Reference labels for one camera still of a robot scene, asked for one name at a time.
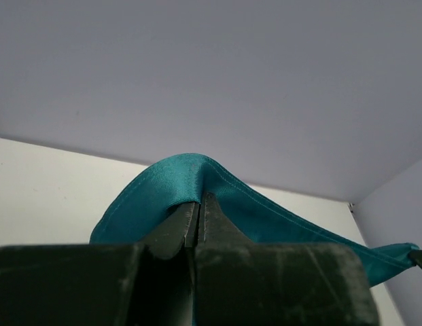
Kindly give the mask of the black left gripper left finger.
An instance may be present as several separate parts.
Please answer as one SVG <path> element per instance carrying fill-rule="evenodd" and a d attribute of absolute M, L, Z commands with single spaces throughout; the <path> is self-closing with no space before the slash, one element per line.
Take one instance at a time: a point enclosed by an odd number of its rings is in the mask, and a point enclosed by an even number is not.
<path fill-rule="evenodd" d="M 0 325 L 191 325 L 198 213 L 134 243 L 0 247 Z"/>

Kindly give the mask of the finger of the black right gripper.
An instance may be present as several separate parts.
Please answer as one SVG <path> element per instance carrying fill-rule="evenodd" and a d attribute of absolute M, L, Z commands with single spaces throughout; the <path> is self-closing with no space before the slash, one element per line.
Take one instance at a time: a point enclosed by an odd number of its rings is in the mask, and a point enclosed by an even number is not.
<path fill-rule="evenodd" d="M 420 268 L 422 268 L 422 250 L 412 250 L 409 253 L 409 258 Z"/>

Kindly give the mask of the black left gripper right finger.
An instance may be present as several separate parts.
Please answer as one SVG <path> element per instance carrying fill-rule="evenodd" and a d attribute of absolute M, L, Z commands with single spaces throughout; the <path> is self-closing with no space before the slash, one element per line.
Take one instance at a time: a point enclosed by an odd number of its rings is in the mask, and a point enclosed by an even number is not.
<path fill-rule="evenodd" d="M 378 325 L 359 257 L 342 244 L 251 241 L 206 193 L 194 250 L 197 325 Z"/>

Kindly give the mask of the teal cloth napkin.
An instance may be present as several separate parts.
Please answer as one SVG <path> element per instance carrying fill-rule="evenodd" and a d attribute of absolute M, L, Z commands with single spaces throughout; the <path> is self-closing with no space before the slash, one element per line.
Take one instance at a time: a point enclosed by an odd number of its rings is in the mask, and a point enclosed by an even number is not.
<path fill-rule="evenodd" d="M 93 244 L 137 242 L 179 205 L 215 194 L 224 214 L 254 242 L 336 242 L 359 256 L 371 286 L 414 267 L 412 243 L 368 248 L 328 231 L 279 206 L 198 153 L 165 158 L 137 175 L 109 205 L 94 227 Z"/>

